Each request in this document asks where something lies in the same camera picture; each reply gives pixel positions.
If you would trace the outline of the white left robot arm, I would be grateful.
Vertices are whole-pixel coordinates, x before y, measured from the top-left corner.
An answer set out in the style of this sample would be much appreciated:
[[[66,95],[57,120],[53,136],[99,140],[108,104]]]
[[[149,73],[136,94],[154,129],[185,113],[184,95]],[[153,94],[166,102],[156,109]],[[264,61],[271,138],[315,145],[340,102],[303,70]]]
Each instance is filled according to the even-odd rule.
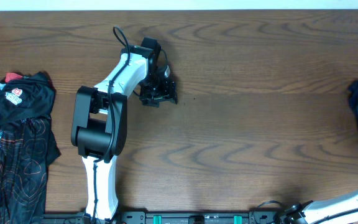
[[[127,45],[111,73],[93,87],[76,93],[71,143],[86,169],[88,203],[85,223],[112,222],[117,207],[116,161],[127,138],[128,99],[139,87],[144,106],[178,102],[176,84],[168,64],[158,65],[164,50],[155,46]]]

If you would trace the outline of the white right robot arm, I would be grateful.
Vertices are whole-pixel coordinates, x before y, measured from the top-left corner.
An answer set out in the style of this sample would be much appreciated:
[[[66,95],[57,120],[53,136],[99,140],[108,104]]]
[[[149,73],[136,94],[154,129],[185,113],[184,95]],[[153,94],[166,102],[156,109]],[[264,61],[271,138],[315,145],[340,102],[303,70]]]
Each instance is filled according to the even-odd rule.
[[[358,190],[329,200],[299,203],[279,213],[275,223],[358,222]]]

